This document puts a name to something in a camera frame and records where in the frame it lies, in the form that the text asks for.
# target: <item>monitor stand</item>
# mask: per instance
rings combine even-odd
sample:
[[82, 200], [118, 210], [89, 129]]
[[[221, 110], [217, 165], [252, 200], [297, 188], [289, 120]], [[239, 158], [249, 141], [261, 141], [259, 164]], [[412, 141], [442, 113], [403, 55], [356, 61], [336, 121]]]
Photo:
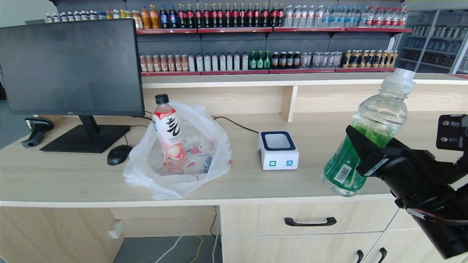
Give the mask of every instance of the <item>monitor stand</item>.
[[129, 125], [97, 125], [93, 116], [42, 147], [44, 152], [102, 153], [130, 130]]

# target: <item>floor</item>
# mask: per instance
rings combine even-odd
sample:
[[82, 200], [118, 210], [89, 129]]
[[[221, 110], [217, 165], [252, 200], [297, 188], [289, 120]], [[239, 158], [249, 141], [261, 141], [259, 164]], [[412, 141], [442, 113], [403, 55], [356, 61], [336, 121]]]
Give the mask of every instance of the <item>floor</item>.
[[[29, 134], [25, 115], [10, 115], [8, 101], [0, 102], [0, 149]], [[176, 242], [178, 237], [161, 238], [127, 238], [117, 254], [114, 263], [155, 263]], [[212, 262], [214, 238], [203, 236], [204, 242], [198, 258], [194, 263]], [[195, 258], [200, 239], [196, 236], [185, 236], [177, 246], [158, 263], [189, 263]], [[216, 245], [214, 259], [221, 263], [221, 247]]]

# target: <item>barcode scanner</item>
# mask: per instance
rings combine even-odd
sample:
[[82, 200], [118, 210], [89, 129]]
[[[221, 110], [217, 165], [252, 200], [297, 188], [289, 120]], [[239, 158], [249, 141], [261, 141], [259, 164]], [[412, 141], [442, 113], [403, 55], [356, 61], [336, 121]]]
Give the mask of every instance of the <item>barcode scanner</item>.
[[42, 139], [44, 139], [45, 133], [54, 128], [54, 123], [46, 118], [29, 117], [24, 120], [29, 121], [31, 129], [31, 135], [29, 138], [21, 142], [21, 145], [25, 148], [34, 147], [40, 144]]

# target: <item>black drawer handle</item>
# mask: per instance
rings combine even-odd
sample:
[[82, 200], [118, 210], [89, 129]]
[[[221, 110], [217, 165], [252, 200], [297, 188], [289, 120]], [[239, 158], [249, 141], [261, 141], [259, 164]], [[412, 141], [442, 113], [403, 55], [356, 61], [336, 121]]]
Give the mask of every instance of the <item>black drawer handle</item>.
[[382, 263], [382, 261], [384, 260], [384, 258], [387, 256], [387, 250], [385, 248], [381, 248], [380, 249], [380, 260], [378, 263]]
[[358, 261], [356, 263], [361, 263], [362, 259], [364, 258], [364, 253], [362, 250], [358, 250], [356, 254], [358, 254]]
[[320, 224], [299, 224], [294, 222], [294, 219], [290, 217], [285, 218], [285, 224], [288, 226], [332, 226], [336, 224], [336, 219], [334, 217], [327, 217], [327, 223], [320, 223]]

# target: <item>white plastic bag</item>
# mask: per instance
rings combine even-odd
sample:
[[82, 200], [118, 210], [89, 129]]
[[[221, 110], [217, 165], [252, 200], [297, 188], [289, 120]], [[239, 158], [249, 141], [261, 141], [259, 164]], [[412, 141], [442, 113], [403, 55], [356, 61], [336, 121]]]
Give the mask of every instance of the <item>white plastic bag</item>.
[[127, 184], [147, 186], [156, 200], [183, 198], [200, 185], [231, 168], [231, 146], [226, 132], [200, 105], [171, 102], [181, 125], [187, 162], [177, 175], [166, 175], [159, 135], [150, 124], [125, 165]]

